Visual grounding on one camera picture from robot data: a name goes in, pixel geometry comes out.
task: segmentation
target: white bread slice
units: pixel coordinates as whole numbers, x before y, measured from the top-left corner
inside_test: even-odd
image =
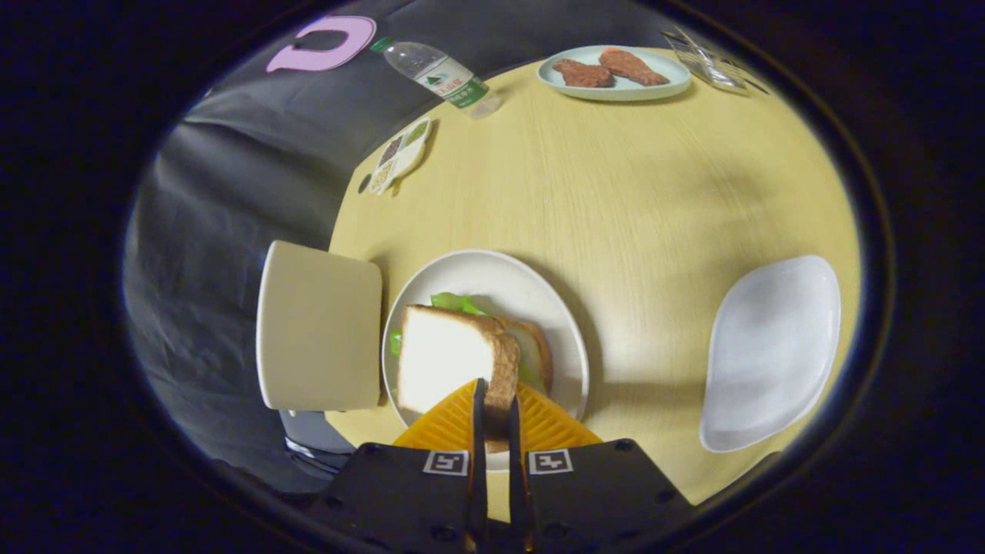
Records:
[[[551,348],[544,332],[530,321],[514,321],[497,317],[495,319],[507,333],[516,339],[520,346],[520,364],[532,375],[539,375],[544,382],[544,395],[551,394],[554,384],[554,366],[551,364]]]
[[[516,395],[520,348],[503,326],[481,315],[430,306],[404,308],[397,405],[426,413],[468,381],[484,379],[487,433],[505,433]]]

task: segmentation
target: green bottle label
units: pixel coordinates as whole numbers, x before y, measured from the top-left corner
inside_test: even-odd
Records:
[[[445,58],[417,81],[456,107],[475,104],[490,89],[489,85],[483,83],[474,73],[451,58]]]
[[[480,81],[478,77],[473,77],[455,92],[442,98],[455,104],[456,107],[468,107],[481,100],[489,91],[489,85]]]

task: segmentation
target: seasoning tray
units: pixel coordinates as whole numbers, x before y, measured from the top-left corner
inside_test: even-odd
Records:
[[[390,140],[373,171],[371,192],[382,194],[394,179],[410,173],[421,163],[430,130],[430,117],[423,117]]]

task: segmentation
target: yellow table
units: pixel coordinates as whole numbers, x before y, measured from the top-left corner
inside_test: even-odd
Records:
[[[360,195],[381,141],[353,175],[329,250],[379,265],[387,311],[415,271],[448,251],[490,248],[529,263],[584,335],[585,425],[605,441],[634,438],[701,502],[790,444],[817,412],[744,450],[701,446],[718,306],[756,267],[826,258],[842,299],[826,396],[859,309],[848,197],[818,139],[775,93],[743,97],[694,79],[675,98],[592,103],[552,91],[536,67],[490,80],[504,103],[486,119],[436,107],[423,164],[384,196]],[[403,431],[385,395],[374,409],[326,417],[356,445]],[[490,517],[508,520],[506,475],[488,482]]]

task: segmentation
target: gray fabric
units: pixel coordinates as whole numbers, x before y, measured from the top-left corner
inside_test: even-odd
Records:
[[[339,13],[371,17],[377,37],[432,44],[483,76],[585,44],[667,46],[660,31],[671,28],[622,1],[362,0]],[[281,418],[260,396],[265,252],[273,240],[327,248],[355,166],[440,102],[368,49],[329,71],[267,73],[295,34],[218,80],[166,137],[123,259],[134,348],[162,407],[205,455],[288,493],[324,481],[291,464]],[[301,41],[328,48],[339,37]]]

